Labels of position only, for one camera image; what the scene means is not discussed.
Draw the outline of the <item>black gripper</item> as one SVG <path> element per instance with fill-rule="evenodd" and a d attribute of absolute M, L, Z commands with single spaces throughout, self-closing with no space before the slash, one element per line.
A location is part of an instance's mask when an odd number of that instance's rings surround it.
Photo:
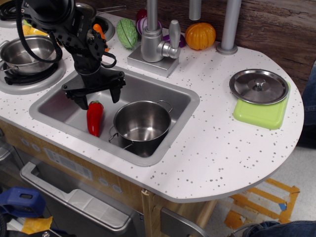
<path fill-rule="evenodd" d="M 112 102 L 120 100 L 121 89 L 126 85 L 123 71 L 116 71 L 101 66 L 90 74 L 75 72 L 74 76 L 62 85 L 68 99 L 72 99 L 81 109 L 88 110 L 86 95 L 110 90 Z"/>

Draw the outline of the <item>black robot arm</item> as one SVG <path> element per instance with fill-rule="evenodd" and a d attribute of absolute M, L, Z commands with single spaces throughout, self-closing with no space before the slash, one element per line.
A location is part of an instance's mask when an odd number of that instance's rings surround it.
<path fill-rule="evenodd" d="M 112 101 L 118 102 L 120 90 L 125 86 L 124 72 L 114 71 L 102 63 L 102 57 L 115 58 L 106 51 L 106 40 L 93 29 L 96 10 L 88 4 L 74 0 L 17 0 L 16 25 L 25 50 L 36 60 L 45 63 L 59 62 L 62 45 L 72 56 L 77 76 L 62 86 L 66 96 L 83 110 L 88 109 L 86 95 L 109 90 Z M 23 34 L 22 21 L 49 34 L 56 52 L 54 59 L 42 59 L 28 46 Z"/>

